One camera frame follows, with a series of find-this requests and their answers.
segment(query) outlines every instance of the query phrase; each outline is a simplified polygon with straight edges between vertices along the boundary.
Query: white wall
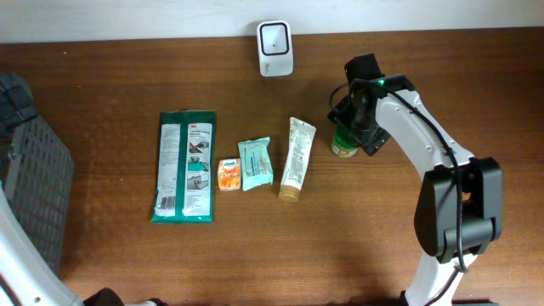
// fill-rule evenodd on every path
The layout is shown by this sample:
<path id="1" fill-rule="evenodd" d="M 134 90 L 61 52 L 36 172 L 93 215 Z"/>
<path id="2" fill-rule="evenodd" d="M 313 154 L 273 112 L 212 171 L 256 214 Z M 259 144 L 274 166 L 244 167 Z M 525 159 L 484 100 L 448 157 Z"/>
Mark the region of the white wall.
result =
<path id="1" fill-rule="evenodd" d="M 543 0 L 0 0 L 0 43 L 544 26 Z"/>

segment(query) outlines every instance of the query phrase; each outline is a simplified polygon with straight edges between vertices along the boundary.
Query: green jar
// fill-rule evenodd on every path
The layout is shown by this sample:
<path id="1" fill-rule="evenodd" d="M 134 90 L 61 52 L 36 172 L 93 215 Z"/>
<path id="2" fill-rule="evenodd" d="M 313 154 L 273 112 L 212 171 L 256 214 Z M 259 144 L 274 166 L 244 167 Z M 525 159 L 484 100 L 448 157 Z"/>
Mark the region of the green jar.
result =
<path id="1" fill-rule="evenodd" d="M 351 157 L 357 153 L 358 145 L 357 140 L 349 136 L 349 130 L 342 124 L 338 125 L 332 136 L 332 151 L 340 157 Z"/>

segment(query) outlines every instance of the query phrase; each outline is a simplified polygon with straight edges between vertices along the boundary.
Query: teal package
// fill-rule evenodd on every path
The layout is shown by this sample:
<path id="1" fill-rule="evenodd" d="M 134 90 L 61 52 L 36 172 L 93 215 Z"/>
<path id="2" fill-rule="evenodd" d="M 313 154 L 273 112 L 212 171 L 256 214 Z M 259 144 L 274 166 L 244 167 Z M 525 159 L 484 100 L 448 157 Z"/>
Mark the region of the teal package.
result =
<path id="1" fill-rule="evenodd" d="M 262 184 L 272 184 L 274 174 L 270 163 L 270 137 L 238 143 L 241 159 L 242 189 L 250 190 Z"/>
<path id="2" fill-rule="evenodd" d="M 161 113 L 152 223 L 211 223 L 214 110 Z"/>

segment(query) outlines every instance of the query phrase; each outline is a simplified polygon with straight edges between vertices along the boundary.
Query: gold cap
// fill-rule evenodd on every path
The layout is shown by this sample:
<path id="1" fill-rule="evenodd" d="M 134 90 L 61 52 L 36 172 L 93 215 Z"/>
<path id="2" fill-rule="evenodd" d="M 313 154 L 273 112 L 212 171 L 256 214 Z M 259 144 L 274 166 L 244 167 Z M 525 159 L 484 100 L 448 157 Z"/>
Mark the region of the gold cap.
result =
<path id="1" fill-rule="evenodd" d="M 300 195 L 300 189 L 297 187 L 282 185 L 280 187 L 280 194 L 278 195 L 283 201 L 294 203 L 298 201 L 298 195 Z"/>

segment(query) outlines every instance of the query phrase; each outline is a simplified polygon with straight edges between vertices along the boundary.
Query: cream tube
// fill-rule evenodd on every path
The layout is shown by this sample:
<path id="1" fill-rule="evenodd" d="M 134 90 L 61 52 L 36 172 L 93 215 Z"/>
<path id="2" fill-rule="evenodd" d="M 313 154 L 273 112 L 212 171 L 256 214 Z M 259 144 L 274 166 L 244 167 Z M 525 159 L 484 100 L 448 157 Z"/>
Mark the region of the cream tube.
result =
<path id="1" fill-rule="evenodd" d="M 283 201 L 296 202 L 303 188 L 316 128 L 297 118 L 291 117 L 290 121 L 289 153 L 281 177 L 279 197 Z"/>

